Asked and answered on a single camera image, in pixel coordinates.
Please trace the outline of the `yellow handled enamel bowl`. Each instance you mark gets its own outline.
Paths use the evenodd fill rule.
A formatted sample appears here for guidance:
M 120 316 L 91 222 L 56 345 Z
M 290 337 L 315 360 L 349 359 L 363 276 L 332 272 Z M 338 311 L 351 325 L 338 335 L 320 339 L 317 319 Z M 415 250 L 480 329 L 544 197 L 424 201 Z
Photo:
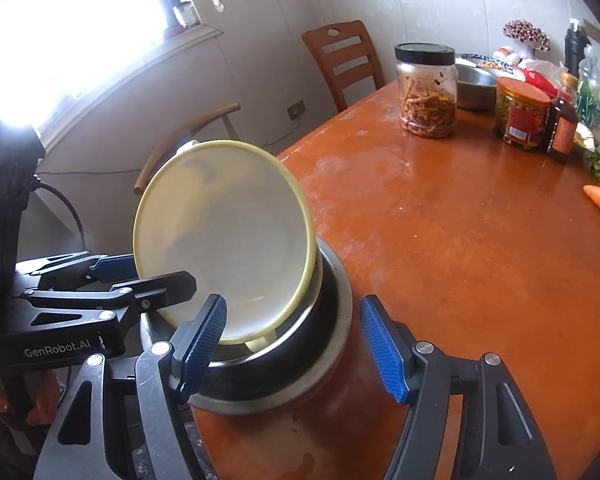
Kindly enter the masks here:
M 294 175 L 252 144 L 194 142 L 140 198 L 133 255 L 141 278 L 186 271 L 191 300 L 163 311 L 178 326 L 211 294 L 227 304 L 223 346 L 272 338 L 310 288 L 317 258 L 311 208 Z

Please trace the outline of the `red-brown slatted wooden chair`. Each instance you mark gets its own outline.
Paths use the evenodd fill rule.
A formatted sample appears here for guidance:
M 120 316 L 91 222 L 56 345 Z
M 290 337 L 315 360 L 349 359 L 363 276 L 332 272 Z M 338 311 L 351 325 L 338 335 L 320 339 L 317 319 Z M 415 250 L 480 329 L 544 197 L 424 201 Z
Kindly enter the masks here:
M 307 30 L 301 39 L 327 84 L 339 113 L 348 108 L 344 90 L 370 78 L 376 90 L 386 82 L 370 33 L 360 20 Z

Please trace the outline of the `plate of yellow food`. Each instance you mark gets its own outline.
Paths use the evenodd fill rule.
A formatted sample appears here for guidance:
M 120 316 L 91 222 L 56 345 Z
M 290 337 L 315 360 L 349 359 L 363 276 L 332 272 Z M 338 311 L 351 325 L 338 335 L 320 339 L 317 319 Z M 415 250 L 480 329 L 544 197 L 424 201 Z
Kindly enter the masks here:
M 583 153 L 594 153 L 596 149 L 594 134 L 585 124 L 577 124 L 576 134 L 574 135 L 574 146 Z

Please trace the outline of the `brown sauce bottle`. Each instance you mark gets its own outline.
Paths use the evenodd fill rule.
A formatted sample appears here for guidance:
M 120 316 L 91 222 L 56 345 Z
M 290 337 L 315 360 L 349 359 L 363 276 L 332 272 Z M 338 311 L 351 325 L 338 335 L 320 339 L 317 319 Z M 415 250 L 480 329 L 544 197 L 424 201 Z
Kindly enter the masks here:
M 550 101 L 543 151 L 550 158 L 564 164 L 572 150 L 579 118 L 576 99 L 578 78 L 569 72 L 559 76 L 560 88 L 555 99 Z

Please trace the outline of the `orange-lidded chili jar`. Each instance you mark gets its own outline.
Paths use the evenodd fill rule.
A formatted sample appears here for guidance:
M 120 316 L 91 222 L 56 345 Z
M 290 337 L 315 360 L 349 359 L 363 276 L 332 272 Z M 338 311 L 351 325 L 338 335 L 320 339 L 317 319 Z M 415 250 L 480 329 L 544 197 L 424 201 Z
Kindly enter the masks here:
M 550 97 L 532 84 L 509 78 L 496 80 L 496 135 L 505 143 L 527 152 L 542 144 Z

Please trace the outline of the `clear bottle green contents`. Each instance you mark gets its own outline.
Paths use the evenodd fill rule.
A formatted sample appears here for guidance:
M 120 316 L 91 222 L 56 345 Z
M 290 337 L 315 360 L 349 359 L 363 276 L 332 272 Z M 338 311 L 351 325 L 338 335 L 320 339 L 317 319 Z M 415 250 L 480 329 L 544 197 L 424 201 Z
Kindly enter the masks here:
M 590 44 L 584 48 L 584 58 L 579 63 L 576 110 L 580 122 L 590 130 L 600 122 L 600 68 Z

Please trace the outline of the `background stainless steel bowl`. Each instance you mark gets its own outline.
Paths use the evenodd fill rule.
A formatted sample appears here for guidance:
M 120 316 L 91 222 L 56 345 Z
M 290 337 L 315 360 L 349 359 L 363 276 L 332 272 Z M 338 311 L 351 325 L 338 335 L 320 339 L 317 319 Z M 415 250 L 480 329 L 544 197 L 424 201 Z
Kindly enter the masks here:
M 496 77 L 479 67 L 456 64 L 457 106 L 462 110 L 494 110 Z

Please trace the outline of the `clear jar black lid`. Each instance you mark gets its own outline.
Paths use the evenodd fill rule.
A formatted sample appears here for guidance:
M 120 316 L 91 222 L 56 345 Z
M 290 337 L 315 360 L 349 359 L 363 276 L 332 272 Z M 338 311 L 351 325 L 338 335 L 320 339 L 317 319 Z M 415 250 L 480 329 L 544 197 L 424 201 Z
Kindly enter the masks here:
M 402 127 L 416 136 L 443 139 L 456 125 L 455 50 L 443 44 L 404 42 L 394 47 Z

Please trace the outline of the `red snack package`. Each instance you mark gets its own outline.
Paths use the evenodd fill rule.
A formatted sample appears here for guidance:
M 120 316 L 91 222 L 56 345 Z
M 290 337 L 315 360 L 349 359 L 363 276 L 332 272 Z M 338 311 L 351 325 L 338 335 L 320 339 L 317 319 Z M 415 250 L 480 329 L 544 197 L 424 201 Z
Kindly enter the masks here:
M 515 66 L 514 73 L 523 76 L 527 84 L 542 90 L 551 99 L 560 96 L 569 101 L 573 100 L 572 92 L 566 89 L 562 81 L 567 73 L 564 66 L 558 66 L 548 61 L 525 58 Z

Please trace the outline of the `patterned ceramic dish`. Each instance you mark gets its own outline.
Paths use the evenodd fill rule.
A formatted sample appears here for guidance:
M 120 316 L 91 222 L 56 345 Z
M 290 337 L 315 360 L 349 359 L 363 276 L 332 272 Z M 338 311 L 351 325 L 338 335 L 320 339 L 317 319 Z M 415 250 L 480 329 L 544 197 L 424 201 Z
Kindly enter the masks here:
M 515 68 L 515 66 L 499 60 L 498 58 L 492 58 L 492 56 L 483 54 L 461 53 L 457 55 L 457 57 L 467 62 L 474 63 L 475 66 L 484 68 L 485 70 L 488 68 L 489 70 L 501 70 L 502 72 L 511 73 Z

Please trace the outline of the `black thermos bottle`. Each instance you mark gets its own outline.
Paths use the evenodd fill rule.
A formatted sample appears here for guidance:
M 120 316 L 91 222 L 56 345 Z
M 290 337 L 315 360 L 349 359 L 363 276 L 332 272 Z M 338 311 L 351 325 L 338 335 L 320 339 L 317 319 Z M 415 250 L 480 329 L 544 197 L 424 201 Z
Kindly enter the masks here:
M 572 18 L 565 34 L 565 66 L 568 73 L 579 77 L 579 65 L 584 59 L 584 51 L 591 44 L 584 25 Z

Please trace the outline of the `dried flower bouquet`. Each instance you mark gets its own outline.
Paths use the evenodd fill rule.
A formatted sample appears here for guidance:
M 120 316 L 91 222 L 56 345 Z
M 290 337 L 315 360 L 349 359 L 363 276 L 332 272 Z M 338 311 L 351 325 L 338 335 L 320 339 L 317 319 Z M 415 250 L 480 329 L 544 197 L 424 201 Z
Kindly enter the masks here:
M 513 20 L 507 22 L 503 26 L 503 34 L 532 51 L 548 52 L 550 50 L 550 37 L 529 21 Z

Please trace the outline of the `low wall socket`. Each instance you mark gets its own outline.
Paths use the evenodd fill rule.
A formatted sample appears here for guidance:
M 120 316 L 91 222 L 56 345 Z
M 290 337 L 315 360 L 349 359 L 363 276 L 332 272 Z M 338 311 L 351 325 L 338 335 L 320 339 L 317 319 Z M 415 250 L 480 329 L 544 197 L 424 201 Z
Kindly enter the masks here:
M 303 100 L 295 102 L 290 107 L 287 108 L 287 114 L 289 119 L 293 122 L 294 120 L 300 119 L 303 114 L 306 112 L 306 104 L 304 104 Z

